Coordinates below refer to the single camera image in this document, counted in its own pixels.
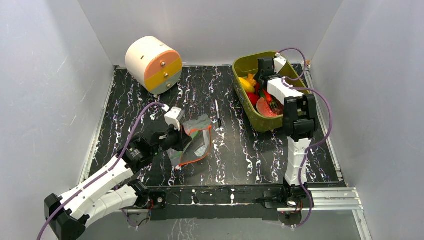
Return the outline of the green chili pepper toy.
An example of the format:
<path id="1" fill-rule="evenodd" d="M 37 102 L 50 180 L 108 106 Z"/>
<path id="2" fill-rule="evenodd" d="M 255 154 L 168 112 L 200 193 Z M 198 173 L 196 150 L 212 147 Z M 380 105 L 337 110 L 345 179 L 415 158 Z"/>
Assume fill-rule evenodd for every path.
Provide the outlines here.
<path id="1" fill-rule="evenodd" d="M 194 131 L 191 135 L 187 135 L 185 132 L 182 132 L 178 139 L 176 148 L 178 151 L 175 155 L 178 157 L 202 157 L 205 153 L 205 143 L 201 137 L 201 132 Z"/>

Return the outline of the yellow mango toy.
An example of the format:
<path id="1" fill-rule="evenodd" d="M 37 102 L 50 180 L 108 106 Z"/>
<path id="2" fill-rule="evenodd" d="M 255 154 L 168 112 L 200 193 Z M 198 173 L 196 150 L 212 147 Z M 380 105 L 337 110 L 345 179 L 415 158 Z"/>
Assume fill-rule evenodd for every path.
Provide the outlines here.
<path id="1" fill-rule="evenodd" d="M 239 79 L 239 81 L 241 83 L 241 86 L 242 86 L 243 90 L 246 93 L 255 93 L 255 86 L 254 85 L 252 85 L 245 78 L 239 77 L 238 79 Z"/>

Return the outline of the clear zip top bag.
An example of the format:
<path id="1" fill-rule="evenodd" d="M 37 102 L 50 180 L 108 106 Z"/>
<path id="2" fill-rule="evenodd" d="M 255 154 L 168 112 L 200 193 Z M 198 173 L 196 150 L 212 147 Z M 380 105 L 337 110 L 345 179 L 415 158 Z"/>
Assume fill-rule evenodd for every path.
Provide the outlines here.
<path id="1" fill-rule="evenodd" d="M 207 114 L 198 119 L 188 120 L 183 123 L 183 130 L 191 138 L 191 142 L 184 147 L 183 151 L 174 149 L 167 150 L 168 157 L 175 169 L 185 165 L 199 162 L 208 156 L 211 149 L 212 121 Z"/>

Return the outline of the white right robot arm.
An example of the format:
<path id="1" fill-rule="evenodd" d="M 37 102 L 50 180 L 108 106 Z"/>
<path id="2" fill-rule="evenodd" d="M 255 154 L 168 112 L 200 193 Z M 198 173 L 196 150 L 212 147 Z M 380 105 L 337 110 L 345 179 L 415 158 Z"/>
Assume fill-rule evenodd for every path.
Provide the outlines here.
<path id="1" fill-rule="evenodd" d="M 278 70 L 286 64 L 280 57 L 262 57 L 257 60 L 258 72 L 255 80 L 261 89 L 283 105 L 282 130 L 287 137 L 287 169 L 284 182 L 279 191 L 265 191 L 263 197 L 256 199 L 267 208 L 278 206 L 294 207 L 299 210 L 303 200 L 309 200 L 314 207 L 311 192 L 308 190 L 305 162 L 309 147 L 317 130 L 316 99 L 313 94 L 305 94 L 286 82 Z"/>

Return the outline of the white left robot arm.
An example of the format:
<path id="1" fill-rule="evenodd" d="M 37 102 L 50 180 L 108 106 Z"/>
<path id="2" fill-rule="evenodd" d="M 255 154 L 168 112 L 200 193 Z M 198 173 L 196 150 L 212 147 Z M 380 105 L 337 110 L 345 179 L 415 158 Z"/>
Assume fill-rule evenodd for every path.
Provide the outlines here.
<path id="1" fill-rule="evenodd" d="M 192 134 L 184 127 L 170 126 L 156 132 L 150 141 L 136 135 L 118 151 L 104 168 L 75 188 L 54 193 L 44 200 L 46 225 L 60 240 L 76 240 L 99 219 L 128 207 L 152 208 L 164 193 L 150 192 L 131 178 L 152 164 L 156 155 L 167 150 L 183 152 L 192 142 Z"/>

